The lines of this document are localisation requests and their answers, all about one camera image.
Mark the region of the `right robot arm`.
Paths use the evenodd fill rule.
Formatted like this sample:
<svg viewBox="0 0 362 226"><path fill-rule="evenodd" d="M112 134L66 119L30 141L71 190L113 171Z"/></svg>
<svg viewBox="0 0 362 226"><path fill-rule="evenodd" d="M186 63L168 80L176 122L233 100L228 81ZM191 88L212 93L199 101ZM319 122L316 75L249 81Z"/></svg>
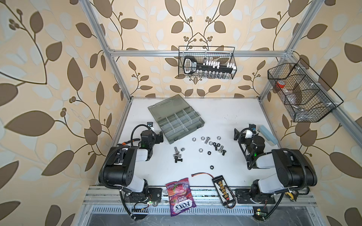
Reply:
<svg viewBox="0 0 362 226"><path fill-rule="evenodd" d="M234 138L246 160L248 170L275 169L276 173L253 181L249 198L259 202L276 194L298 194L300 190L316 186L317 175L299 150L279 148L265 152L265 139L251 124L241 131L234 129Z"/></svg>

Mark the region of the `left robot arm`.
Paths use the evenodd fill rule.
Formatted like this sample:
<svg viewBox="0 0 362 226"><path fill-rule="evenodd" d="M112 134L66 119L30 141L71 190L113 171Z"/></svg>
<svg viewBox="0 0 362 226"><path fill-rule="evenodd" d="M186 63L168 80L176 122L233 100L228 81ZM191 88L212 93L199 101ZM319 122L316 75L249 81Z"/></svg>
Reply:
<svg viewBox="0 0 362 226"><path fill-rule="evenodd" d="M155 133L147 124L137 125L130 140L111 147L99 172L99 182L106 188L148 196L146 179L135 176L137 162L149 161L155 145L164 142L162 131Z"/></svg>

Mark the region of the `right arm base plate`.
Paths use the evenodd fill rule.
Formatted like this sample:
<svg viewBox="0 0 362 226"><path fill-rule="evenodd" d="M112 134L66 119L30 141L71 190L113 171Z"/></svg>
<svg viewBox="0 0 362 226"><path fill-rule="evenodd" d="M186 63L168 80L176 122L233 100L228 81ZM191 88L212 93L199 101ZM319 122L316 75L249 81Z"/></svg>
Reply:
<svg viewBox="0 0 362 226"><path fill-rule="evenodd" d="M271 194L256 193L253 195L250 189L238 188L234 190L238 204L275 204L275 198Z"/></svg>

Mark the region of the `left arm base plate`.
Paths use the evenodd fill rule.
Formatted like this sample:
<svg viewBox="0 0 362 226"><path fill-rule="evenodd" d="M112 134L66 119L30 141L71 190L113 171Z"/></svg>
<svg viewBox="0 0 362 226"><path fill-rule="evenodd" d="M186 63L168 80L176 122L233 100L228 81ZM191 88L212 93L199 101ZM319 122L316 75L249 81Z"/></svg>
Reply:
<svg viewBox="0 0 362 226"><path fill-rule="evenodd" d="M140 193L131 192L126 193L124 197L126 202L136 203L136 202L151 202L151 203L160 203L162 199L162 188L161 187L146 187Z"/></svg>

